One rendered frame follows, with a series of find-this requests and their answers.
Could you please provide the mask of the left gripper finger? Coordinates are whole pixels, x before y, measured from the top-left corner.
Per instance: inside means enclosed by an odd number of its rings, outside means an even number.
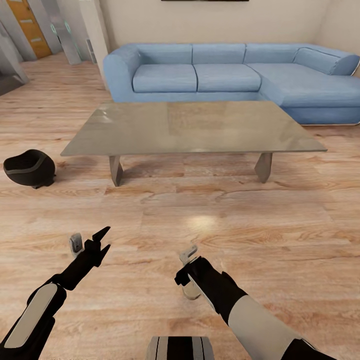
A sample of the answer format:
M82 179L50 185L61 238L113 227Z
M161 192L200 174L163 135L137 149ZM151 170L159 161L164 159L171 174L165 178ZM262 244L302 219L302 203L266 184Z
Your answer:
M102 238L105 236L105 234L107 234L110 228L111 228L110 226L107 226L104 229L100 230L98 233L92 236L92 240L100 244Z
M103 250L101 250L101 260L103 260L103 258L105 257L105 255L106 255L107 251L109 250L110 246L111 245L109 244Z

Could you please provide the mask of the cauldron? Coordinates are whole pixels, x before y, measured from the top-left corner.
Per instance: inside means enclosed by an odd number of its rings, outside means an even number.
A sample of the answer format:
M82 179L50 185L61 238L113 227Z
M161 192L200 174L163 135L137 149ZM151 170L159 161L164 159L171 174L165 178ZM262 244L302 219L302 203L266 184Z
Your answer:
M46 153L37 149L28 149L20 155L7 158L3 162L3 170L13 182L33 189L54 183L55 163Z

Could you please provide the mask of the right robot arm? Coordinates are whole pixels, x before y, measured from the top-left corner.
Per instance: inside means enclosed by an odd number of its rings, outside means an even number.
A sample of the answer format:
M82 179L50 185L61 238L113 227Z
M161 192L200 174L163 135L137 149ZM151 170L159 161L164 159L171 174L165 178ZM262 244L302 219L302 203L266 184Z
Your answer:
M174 280L184 287L192 282L221 314L252 360L337 360L323 354L308 338L266 310L228 273L214 269L205 257L191 261L190 256L197 250L192 245L179 255L183 268Z

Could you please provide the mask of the pillar candle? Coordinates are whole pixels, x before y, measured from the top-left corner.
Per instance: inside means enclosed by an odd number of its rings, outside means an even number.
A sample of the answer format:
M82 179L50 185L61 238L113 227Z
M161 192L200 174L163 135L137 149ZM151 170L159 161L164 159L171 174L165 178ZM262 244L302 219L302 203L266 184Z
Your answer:
M183 294L190 300L194 300L199 297L200 292L190 281L186 286L182 287Z

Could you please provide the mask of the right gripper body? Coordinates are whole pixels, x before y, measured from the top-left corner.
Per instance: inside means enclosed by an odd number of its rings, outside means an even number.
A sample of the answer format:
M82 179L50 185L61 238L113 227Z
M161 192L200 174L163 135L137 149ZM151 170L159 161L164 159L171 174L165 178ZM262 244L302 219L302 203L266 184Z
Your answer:
M191 281L188 276L188 264L176 274L178 280L181 282L180 284L182 284L184 287Z

